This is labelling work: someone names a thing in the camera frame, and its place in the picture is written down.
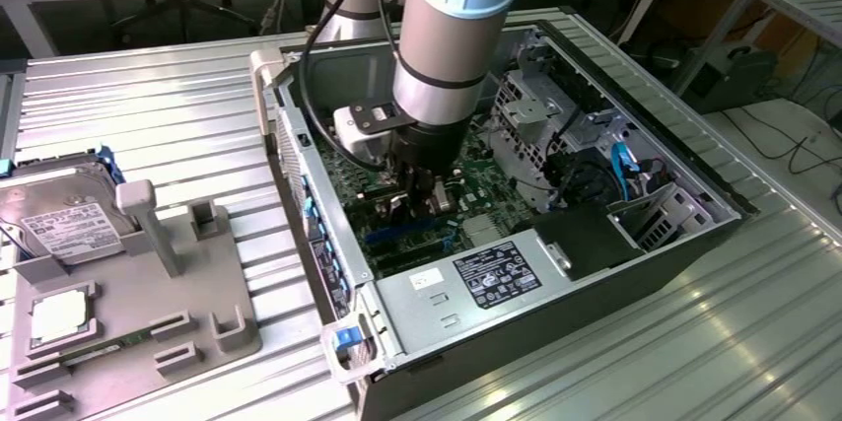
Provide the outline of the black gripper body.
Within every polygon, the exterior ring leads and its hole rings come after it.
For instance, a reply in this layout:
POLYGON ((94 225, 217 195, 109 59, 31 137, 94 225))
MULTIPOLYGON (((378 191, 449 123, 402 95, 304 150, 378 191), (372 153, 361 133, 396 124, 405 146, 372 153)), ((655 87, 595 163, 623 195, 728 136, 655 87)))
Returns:
POLYGON ((466 131, 466 119, 445 125, 416 122, 396 128, 390 138, 396 167, 442 175, 458 157, 466 131))

